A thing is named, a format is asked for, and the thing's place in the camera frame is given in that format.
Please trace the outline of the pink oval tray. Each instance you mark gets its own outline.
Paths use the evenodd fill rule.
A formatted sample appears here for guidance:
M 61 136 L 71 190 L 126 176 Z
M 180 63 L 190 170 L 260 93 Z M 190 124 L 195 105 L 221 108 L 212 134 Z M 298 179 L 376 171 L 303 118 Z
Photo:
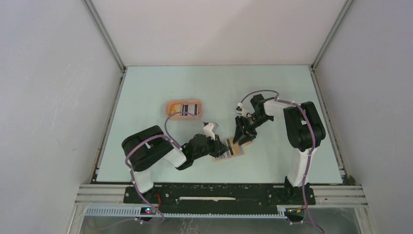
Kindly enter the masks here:
M 203 104 L 198 99 L 176 99 L 166 104 L 166 115 L 171 120 L 192 120 L 201 117 Z

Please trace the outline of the tan leather card holder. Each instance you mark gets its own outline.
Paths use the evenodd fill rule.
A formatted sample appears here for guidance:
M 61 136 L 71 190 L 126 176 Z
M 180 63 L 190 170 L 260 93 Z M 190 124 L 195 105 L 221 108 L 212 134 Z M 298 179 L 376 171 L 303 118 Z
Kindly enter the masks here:
M 241 156 L 246 155 L 246 147 L 250 145 L 253 141 L 247 142 L 243 145 L 239 145 L 238 143 L 233 144 L 233 138 L 226 138 L 224 140 L 224 144 L 228 148 L 228 150 L 219 157 L 213 157 L 213 162 L 222 162 L 229 159 L 238 158 Z

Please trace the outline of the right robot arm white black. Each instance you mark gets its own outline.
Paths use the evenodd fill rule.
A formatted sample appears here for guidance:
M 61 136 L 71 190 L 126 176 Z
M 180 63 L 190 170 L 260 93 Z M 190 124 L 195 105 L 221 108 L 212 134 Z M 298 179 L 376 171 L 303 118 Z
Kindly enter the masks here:
M 250 103 L 254 109 L 248 112 L 243 102 L 236 107 L 236 128 L 233 143 L 244 145 L 258 135 L 256 129 L 273 121 L 275 117 L 284 119 L 286 134 L 292 148 L 296 150 L 292 166 L 284 180 L 281 201 L 288 204 L 314 205 L 313 192 L 309 186 L 308 174 L 313 154 L 326 137 L 326 130 L 313 102 L 296 103 L 278 98 L 264 98 L 253 92 Z

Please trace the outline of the striped black white card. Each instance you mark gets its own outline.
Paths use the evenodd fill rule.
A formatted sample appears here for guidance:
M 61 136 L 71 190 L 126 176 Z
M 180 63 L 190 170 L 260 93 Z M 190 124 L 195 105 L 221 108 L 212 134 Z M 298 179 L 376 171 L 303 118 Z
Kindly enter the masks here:
M 182 115 L 188 116 L 189 114 L 198 115 L 198 104 L 182 104 L 181 112 L 184 112 Z

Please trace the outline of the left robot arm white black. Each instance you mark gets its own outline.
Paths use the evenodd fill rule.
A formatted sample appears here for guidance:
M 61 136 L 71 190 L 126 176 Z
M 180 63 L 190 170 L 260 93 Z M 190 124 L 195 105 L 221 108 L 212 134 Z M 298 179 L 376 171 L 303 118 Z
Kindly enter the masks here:
M 215 126 L 206 123 L 203 134 L 196 134 L 189 142 L 179 145 L 166 135 L 158 125 L 154 125 L 123 140 L 121 147 L 125 154 L 125 164 L 135 185 L 135 197 L 142 203 L 152 201 L 154 182 L 150 167 L 161 159 L 170 162 L 177 170 L 191 167 L 195 160 L 205 156 L 219 158 L 230 151 L 217 134 Z

